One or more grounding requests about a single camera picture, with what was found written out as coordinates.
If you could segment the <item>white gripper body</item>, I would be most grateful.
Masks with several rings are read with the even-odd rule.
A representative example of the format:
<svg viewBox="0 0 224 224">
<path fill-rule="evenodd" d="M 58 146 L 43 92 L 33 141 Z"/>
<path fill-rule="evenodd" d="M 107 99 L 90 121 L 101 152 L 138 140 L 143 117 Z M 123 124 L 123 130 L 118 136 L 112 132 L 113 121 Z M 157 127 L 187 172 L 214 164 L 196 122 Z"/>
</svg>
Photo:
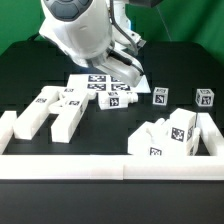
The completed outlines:
<svg viewBox="0 0 224 224">
<path fill-rule="evenodd" d="M 136 87 L 144 73 L 142 65 L 116 47 L 117 31 L 122 32 L 123 37 L 129 37 L 120 27 L 113 27 L 109 20 L 99 23 L 96 67 L 123 83 Z"/>
</svg>

